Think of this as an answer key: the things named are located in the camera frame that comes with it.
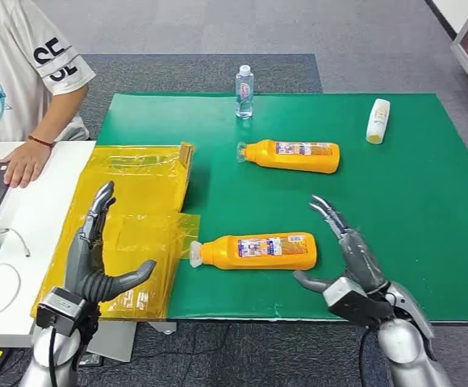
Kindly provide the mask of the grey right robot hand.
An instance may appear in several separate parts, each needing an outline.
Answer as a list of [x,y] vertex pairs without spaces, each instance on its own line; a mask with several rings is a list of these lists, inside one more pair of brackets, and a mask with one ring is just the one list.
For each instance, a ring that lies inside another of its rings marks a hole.
[[376,302],[386,302],[389,281],[363,237],[350,227],[331,203],[313,195],[309,206],[320,213],[336,237],[344,258],[345,269],[333,280],[314,279],[304,271],[296,270],[293,277],[305,289],[321,294],[329,305],[355,292]]

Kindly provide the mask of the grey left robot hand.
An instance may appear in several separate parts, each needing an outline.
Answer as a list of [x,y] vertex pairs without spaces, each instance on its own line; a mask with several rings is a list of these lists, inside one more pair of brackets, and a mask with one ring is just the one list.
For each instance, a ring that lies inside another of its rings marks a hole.
[[115,203],[114,187],[109,181],[98,189],[83,225],[74,234],[66,262],[65,289],[88,302],[108,302],[151,276],[154,260],[146,260],[136,270],[117,277],[105,273],[103,231],[109,208]]

